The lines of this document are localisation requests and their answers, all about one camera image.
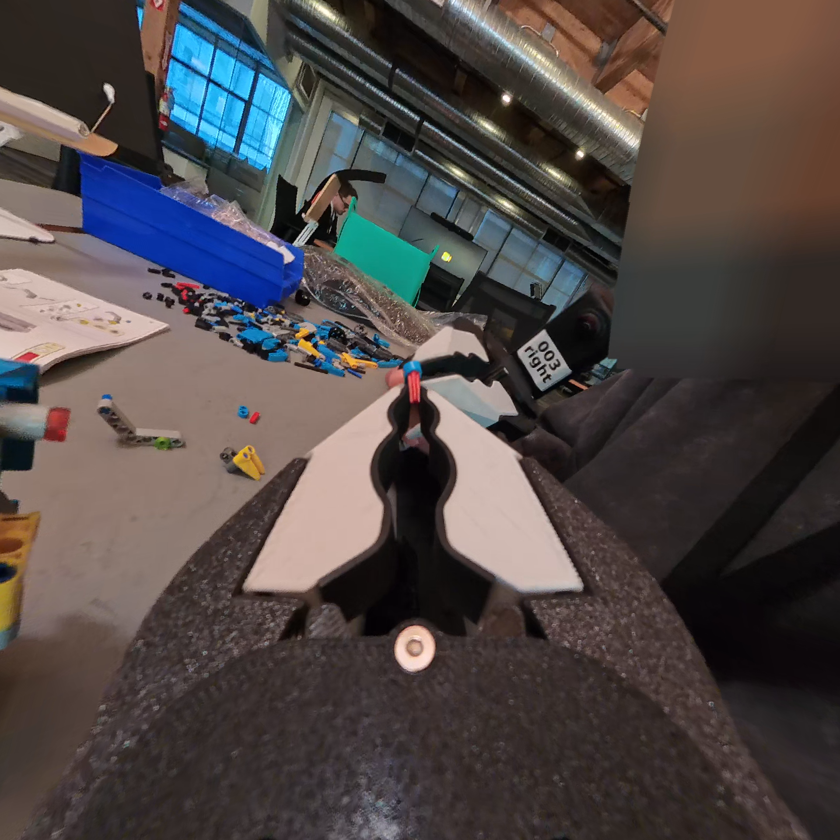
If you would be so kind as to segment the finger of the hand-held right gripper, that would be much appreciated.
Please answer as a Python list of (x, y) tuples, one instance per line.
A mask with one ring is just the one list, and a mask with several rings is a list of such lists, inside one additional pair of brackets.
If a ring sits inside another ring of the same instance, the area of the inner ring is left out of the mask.
[(519, 415), (516, 404), (498, 381), (486, 385), (459, 374), (447, 374), (428, 379), (427, 390), (442, 396), (484, 428)]
[(452, 326), (443, 327), (430, 339), (422, 343), (414, 352), (413, 360), (426, 364), (433, 360), (446, 359), (455, 355), (475, 357), (482, 364), (489, 362), (487, 350), (482, 340), (473, 332), (457, 329)]

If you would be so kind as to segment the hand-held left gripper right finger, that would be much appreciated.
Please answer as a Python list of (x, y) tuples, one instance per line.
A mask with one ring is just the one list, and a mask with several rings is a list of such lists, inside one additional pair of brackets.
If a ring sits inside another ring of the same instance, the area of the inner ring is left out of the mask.
[(426, 388), (420, 418), (440, 489), (435, 573), (456, 613), (478, 624), (495, 590), (515, 604), (583, 592), (520, 456)]

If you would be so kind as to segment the yellow twin cone piece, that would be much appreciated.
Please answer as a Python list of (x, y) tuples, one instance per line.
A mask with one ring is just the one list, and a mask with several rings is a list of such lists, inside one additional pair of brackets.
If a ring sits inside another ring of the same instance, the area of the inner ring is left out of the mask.
[(261, 480), (266, 473), (261, 459), (252, 446), (245, 446), (240, 450), (225, 448), (219, 458), (226, 471), (231, 475), (246, 476), (252, 480)]

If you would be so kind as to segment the grey angled beam assembly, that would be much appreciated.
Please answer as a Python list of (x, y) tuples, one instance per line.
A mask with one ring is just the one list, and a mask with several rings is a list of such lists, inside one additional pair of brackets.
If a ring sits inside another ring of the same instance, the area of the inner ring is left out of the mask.
[(158, 450), (182, 448), (186, 442), (176, 430), (136, 427), (118, 408), (110, 394), (103, 394), (98, 404), (98, 415), (117, 435), (121, 445), (153, 447)]

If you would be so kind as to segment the white desk stand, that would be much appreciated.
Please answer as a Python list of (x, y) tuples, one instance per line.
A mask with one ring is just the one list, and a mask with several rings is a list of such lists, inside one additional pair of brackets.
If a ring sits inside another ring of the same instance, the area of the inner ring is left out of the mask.
[[(11, 127), (18, 132), (35, 134), (48, 140), (94, 156), (106, 157), (118, 149), (118, 144), (100, 134), (97, 129), (109, 115), (115, 102), (113, 85), (105, 82), (102, 92), (107, 99), (107, 106), (102, 111), (92, 128), (83, 121), (63, 111), (57, 110), (42, 101), (27, 98), (9, 89), (1, 88), (2, 141), (11, 134)], [(29, 242), (35, 245), (53, 244), (56, 240), (52, 233), (36, 224), (1, 209), (1, 238)]]

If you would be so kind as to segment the black mesh office chair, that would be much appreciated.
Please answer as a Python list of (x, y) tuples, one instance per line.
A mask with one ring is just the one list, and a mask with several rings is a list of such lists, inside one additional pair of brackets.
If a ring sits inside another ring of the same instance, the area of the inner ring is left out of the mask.
[(486, 328), (509, 351), (515, 351), (545, 327), (556, 307), (478, 272), (458, 296), (452, 311), (486, 316)]

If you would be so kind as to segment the teal upright panel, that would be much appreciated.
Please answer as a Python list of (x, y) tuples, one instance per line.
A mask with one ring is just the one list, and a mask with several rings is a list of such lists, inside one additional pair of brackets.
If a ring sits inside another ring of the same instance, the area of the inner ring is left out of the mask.
[(414, 307), (438, 246), (426, 253), (389, 233), (359, 215), (353, 198), (333, 252)]

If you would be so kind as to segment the pile of loose brick pieces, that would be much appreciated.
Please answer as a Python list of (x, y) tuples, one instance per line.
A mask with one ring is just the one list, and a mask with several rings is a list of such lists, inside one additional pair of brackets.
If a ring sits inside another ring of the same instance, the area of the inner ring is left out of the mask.
[(404, 358), (378, 333), (335, 320), (296, 320), (279, 303), (265, 308), (184, 280), (168, 268), (148, 268), (163, 279), (145, 292), (168, 309), (179, 308), (195, 329), (212, 333), (236, 349), (270, 363), (289, 363), (322, 375), (362, 379), (370, 371), (401, 369)]

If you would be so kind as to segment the blue storage bin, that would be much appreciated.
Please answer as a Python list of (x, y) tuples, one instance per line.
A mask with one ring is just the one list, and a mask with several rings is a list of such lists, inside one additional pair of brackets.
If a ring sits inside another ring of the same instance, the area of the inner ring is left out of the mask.
[(102, 239), (259, 308), (293, 297), (304, 255), (292, 260), (161, 192), (153, 175), (80, 154), (82, 227)]

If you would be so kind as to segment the white instruction booklet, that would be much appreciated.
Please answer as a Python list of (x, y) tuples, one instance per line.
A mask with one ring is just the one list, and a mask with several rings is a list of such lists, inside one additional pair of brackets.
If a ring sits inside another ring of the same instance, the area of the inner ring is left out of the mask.
[(170, 327), (25, 269), (1, 272), (1, 358), (47, 371), (120, 350)]

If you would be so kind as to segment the blue toy brick robot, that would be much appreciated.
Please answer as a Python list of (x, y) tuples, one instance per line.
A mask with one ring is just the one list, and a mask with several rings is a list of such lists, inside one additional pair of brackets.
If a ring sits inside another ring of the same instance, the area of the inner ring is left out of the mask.
[[(1, 472), (28, 471), (40, 441), (67, 438), (70, 410), (39, 402), (38, 366), (1, 361)], [(1, 493), (1, 649), (18, 635), (25, 573), (37, 540), (39, 512), (21, 512), (18, 500)]]

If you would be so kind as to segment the large paned window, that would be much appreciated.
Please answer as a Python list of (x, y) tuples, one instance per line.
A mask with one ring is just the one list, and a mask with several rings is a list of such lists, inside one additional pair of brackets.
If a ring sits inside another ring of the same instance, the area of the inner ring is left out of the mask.
[(220, 152), (267, 172), (292, 111), (287, 84), (245, 35), (181, 12), (166, 81), (171, 128), (201, 142), (192, 157)]

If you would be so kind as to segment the black partition board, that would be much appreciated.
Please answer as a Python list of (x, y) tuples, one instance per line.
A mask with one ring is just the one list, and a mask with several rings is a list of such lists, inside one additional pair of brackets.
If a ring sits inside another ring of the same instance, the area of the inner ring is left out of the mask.
[(133, 1), (2, 1), (1, 82), (117, 144), (111, 159), (159, 176), (163, 153), (154, 79), (144, 67)]

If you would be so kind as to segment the silver ventilation duct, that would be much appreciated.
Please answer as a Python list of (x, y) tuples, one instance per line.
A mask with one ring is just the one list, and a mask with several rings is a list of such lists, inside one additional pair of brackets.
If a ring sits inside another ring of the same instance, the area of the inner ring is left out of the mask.
[(608, 100), (537, 36), (525, 35), (504, 13), (482, 2), (385, 3), (620, 182), (631, 185), (644, 123)]

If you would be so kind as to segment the wooden support post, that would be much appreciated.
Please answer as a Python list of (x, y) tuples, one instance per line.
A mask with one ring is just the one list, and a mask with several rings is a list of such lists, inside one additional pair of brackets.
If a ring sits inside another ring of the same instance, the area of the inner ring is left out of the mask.
[(157, 88), (165, 86), (180, 1), (143, 1), (140, 27), (143, 64), (155, 80)]

